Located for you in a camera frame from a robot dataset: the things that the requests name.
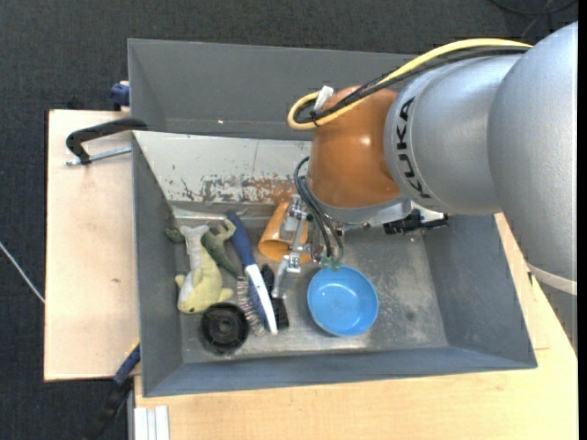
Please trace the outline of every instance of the orange object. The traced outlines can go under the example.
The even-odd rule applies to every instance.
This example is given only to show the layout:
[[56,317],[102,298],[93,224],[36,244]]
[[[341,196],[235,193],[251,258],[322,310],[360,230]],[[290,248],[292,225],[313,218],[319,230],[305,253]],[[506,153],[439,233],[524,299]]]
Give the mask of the orange object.
[[[334,94],[328,109],[358,87]],[[382,89],[314,130],[307,182],[323,203],[358,208],[388,202],[401,191],[383,152],[385,118],[397,92]]]
[[[291,242],[280,238],[280,229],[283,220],[285,220],[285,211],[287,210],[288,205],[289,202],[284,202],[277,206],[259,241],[259,252],[267,258],[278,262],[282,260],[283,256],[290,253],[290,245],[292,244]],[[306,224],[302,234],[302,243],[305,243],[307,238],[308,225]],[[309,260],[310,256],[307,254],[300,256],[300,262],[302,264]]]

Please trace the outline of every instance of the yellow plush toy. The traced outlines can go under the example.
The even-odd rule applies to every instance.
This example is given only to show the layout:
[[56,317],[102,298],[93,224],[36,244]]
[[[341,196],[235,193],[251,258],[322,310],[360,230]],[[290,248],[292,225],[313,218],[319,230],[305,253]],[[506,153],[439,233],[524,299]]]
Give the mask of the yellow plush toy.
[[196,228],[180,226],[180,232],[185,237],[191,270],[187,276],[178,275],[175,278],[180,287],[177,308],[187,314],[202,312],[211,304],[224,302],[233,295],[231,289],[222,288],[220,270],[202,246],[202,236],[208,230],[207,225]]

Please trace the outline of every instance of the white wire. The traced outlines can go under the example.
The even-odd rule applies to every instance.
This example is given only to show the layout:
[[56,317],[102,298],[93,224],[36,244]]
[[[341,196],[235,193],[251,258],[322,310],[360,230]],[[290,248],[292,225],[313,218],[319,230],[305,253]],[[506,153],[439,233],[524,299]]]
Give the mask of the white wire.
[[25,282],[28,284],[30,289],[35,293],[35,295],[37,295],[37,298],[39,298],[39,300],[41,300],[43,302],[43,304],[45,304],[45,299],[43,298],[43,295],[40,294],[40,291],[37,289],[37,287],[35,287],[35,284],[30,281],[27,274],[25,274],[25,271],[23,271],[22,268],[18,265],[17,260],[14,259],[12,254],[10,254],[10,252],[8,251],[8,249],[6,249],[6,247],[4,246],[2,241],[0,241],[0,248],[4,251],[6,256],[10,259],[10,262],[12,262],[15,265],[18,272],[20,272],[20,275],[25,280]]

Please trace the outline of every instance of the orange cup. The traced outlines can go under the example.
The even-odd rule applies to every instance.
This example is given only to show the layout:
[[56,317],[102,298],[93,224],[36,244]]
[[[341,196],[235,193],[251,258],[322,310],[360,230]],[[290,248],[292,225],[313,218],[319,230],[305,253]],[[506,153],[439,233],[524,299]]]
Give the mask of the orange cup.
[[[280,230],[282,223],[285,220],[285,211],[287,210],[288,205],[289,202],[283,202],[277,206],[259,241],[260,253],[277,262],[281,261],[283,256],[290,253],[290,246],[294,240],[292,238],[292,241],[288,241],[280,237]],[[305,224],[304,232],[302,233],[302,243],[304,243],[307,238],[308,225]],[[300,256],[300,263],[302,264],[309,260],[310,256],[307,254]]]

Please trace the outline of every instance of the yellow cable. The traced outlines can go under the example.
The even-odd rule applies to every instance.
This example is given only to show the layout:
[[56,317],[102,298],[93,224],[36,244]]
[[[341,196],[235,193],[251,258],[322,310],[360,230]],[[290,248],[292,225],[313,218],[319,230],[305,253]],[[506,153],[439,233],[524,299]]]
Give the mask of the yellow cable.
[[[495,46],[495,47],[517,46],[520,48],[531,47],[530,45],[524,44],[522,42],[516,42],[516,41],[506,40],[506,39],[496,39],[496,38],[465,39],[465,40],[460,40],[460,41],[456,41],[456,42],[451,42],[450,44],[446,44],[446,45],[441,46],[439,48],[432,49],[431,51],[429,51],[425,54],[422,54],[421,56],[416,57],[413,60],[410,60],[405,65],[403,65],[402,67],[400,67],[396,71],[393,71],[392,73],[387,75],[385,78],[383,78],[382,80],[380,80],[379,82],[377,82],[373,86],[377,86],[382,83],[389,82],[390,80],[397,78],[400,75],[404,75],[405,73],[412,71],[413,69],[419,67],[420,65],[422,65],[428,61],[431,61],[437,57],[443,56],[445,54],[454,52],[456,50],[465,50],[465,49],[471,49],[471,48],[478,48],[478,47],[482,47],[482,46]],[[295,113],[301,108],[301,106],[303,106],[306,103],[309,103],[311,101],[314,101],[318,97],[318,93],[319,92],[307,94],[306,96],[300,98],[292,106],[292,109],[290,109],[290,112],[287,115],[287,123],[289,124],[289,126],[291,128],[296,129],[296,130],[307,130],[307,129],[311,129],[311,128],[316,127],[316,124],[318,124],[319,126],[323,126],[324,124],[327,124],[328,122],[333,121],[337,117],[342,116],[343,114],[347,113],[350,109],[359,105],[360,103],[362,103],[364,100],[366,100],[369,97],[369,96],[365,96],[364,98],[358,99],[357,101],[338,109],[335,113],[332,113],[330,115],[326,115],[320,119],[317,119],[316,123],[314,123],[313,121],[303,122],[303,123],[296,122],[295,118],[294,118]]]

